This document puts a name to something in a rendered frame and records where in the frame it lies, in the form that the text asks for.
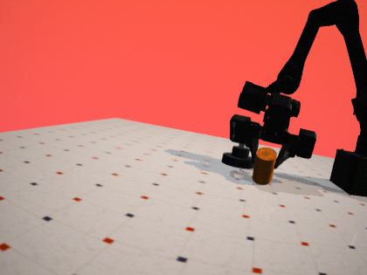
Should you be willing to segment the dark grey round pedestal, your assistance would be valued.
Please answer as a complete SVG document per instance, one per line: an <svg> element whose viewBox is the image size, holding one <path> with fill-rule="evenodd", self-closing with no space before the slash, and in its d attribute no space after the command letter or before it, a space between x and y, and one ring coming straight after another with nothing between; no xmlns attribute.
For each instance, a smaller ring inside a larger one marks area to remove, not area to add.
<svg viewBox="0 0 367 275"><path fill-rule="evenodd" d="M252 157L249 156L250 149L245 148L244 144L239 144L232 148L232 152L225 152L222 156L222 162L234 168L253 169Z"/></svg>

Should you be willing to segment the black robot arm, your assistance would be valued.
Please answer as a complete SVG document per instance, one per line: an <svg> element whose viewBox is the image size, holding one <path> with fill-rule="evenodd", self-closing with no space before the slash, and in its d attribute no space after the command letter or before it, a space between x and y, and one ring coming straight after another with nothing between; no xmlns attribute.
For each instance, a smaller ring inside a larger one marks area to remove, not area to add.
<svg viewBox="0 0 367 275"><path fill-rule="evenodd" d="M237 108L258 115L262 111L263 122L268 118L281 120L289 128L290 117L298 117L301 102L288 95L296 92L300 86L306 58L319 28L332 25L336 25L343 34L357 88L356 97L351 102L361 132L353 153L367 157L367 59L359 32L357 3L354 0L337 0L311 10L293 54L279 71L277 80L267 87L246 81Z"/></svg>

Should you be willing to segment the orange cylinder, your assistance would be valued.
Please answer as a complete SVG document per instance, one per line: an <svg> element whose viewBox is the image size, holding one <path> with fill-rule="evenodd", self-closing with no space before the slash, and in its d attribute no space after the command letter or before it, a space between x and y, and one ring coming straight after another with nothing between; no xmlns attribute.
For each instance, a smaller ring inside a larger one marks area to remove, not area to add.
<svg viewBox="0 0 367 275"><path fill-rule="evenodd" d="M254 182L267 185L272 181L276 157L276 151L271 148L257 150L253 169Z"/></svg>

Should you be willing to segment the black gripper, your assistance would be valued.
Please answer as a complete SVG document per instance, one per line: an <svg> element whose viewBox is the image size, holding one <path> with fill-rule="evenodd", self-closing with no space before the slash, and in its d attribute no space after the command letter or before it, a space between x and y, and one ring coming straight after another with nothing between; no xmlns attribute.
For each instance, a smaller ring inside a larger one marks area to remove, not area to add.
<svg viewBox="0 0 367 275"><path fill-rule="evenodd" d="M300 128L299 134L290 134L287 123L281 120L265 120L263 126L252 121L250 116L234 114L230 119L230 140L244 144L252 154L252 164L255 162L259 139L273 144L282 145L274 168L279 167L285 160L299 156L309 159L315 148L316 132Z"/></svg>

